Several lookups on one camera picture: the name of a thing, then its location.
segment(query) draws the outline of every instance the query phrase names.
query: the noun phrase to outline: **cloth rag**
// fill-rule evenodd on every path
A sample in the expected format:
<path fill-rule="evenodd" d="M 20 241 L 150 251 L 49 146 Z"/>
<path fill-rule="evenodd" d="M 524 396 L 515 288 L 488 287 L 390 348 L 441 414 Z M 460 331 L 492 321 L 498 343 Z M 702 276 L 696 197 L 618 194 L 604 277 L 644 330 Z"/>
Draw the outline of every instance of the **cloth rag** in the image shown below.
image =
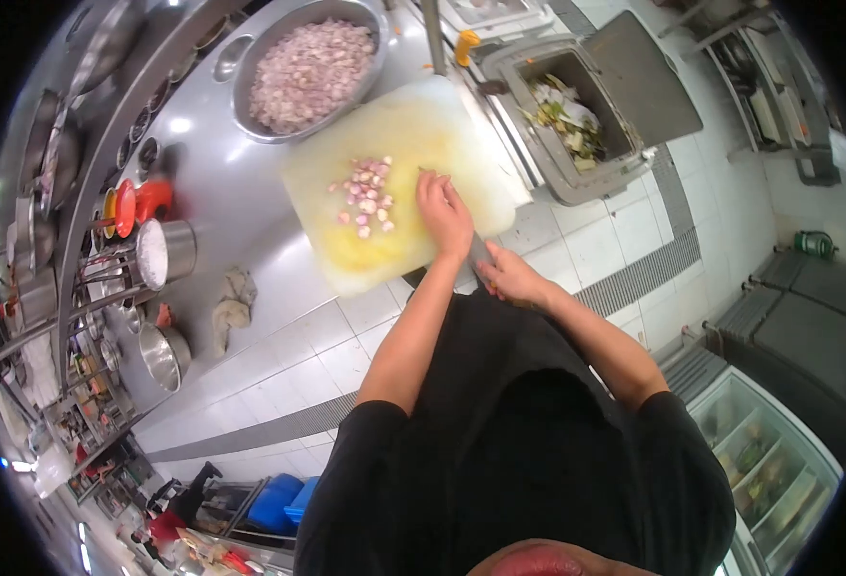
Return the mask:
<path fill-rule="evenodd" d="M 221 300 L 212 310 L 212 340 L 217 358 L 227 352 L 227 337 L 232 328 L 250 326 L 250 306 L 256 295 L 256 284 L 250 272 L 236 266 L 225 272 Z"/>

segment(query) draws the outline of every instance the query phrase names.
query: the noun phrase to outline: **white cutting board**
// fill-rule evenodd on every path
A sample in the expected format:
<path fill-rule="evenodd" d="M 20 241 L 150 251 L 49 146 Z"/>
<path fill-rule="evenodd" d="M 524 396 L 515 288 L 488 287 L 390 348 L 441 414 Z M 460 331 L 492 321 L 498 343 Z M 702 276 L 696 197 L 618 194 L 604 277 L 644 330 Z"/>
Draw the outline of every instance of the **white cutting board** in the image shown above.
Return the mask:
<path fill-rule="evenodd" d="M 428 264 L 436 254 L 417 210 L 419 167 L 451 174 L 482 237 L 512 226 L 515 205 L 509 178 L 480 145 L 475 124 L 452 82 L 434 75 L 371 101 L 297 144 L 282 179 L 325 277 L 340 296 L 353 296 L 380 282 Z M 371 237 L 361 240 L 354 223 L 336 217 L 346 204 L 333 182 L 352 174 L 350 159 L 393 158 L 385 193 L 394 198 L 394 230 L 381 231 L 372 218 Z"/>

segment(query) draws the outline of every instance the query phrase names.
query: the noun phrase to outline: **ceiling light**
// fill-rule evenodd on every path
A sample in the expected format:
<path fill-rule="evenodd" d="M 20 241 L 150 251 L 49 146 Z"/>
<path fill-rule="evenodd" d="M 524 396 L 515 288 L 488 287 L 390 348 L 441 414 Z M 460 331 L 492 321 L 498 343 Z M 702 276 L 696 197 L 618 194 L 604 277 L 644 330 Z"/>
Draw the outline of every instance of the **ceiling light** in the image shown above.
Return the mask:
<path fill-rule="evenodd" d="M 90 555 L 86 552 L 86 544 L 80 545 L 80 555 L 81 559 L 83 559 L 83 569 L 86 570 L 86 573 L 90 573 Z"/>

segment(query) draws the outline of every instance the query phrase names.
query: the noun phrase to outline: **blue container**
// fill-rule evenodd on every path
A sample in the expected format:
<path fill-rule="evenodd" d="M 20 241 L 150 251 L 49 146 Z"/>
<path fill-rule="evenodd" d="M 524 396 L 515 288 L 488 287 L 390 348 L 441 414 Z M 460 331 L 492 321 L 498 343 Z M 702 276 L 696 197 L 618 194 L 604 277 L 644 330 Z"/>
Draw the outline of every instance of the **blue container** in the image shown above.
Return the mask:
<path fill-rule="evenodd" d="M 294 536 L 298 528 L 286 516 L 284 508 L 292 503 L 303 488 L 304 482 L 301 480 L 290 474 L 280 474 L 270 480 L 253 501 L 247 519 L 273 534 Z"/>
<path fill-rule="evenodd" d="M 319 476 L 308 478 L 308 481 L 305 482 L 305 487 L 298 492 L 292 503 L 285 507 L 286 515 L 295 524 L 301 524 L 301 516 L 304 515 L 310 496 L 314 493 L 314 487 L 317 486 L 317 481 L 320 479 L 321 477 Z"/>

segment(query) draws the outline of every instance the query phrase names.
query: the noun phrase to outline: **appliance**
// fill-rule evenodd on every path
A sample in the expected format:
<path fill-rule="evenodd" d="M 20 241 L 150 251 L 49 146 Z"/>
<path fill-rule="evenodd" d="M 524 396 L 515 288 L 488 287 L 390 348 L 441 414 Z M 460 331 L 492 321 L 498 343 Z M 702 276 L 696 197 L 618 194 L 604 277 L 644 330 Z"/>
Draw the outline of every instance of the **appliance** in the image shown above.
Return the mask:
<path fill-rule="evenodd" d="M 720 567 L 728 576 L 786 573 L 842 478 L 832 453 L 790 410 L 728 366 L 688 403 L 727 473 L 736 536 Z"/>

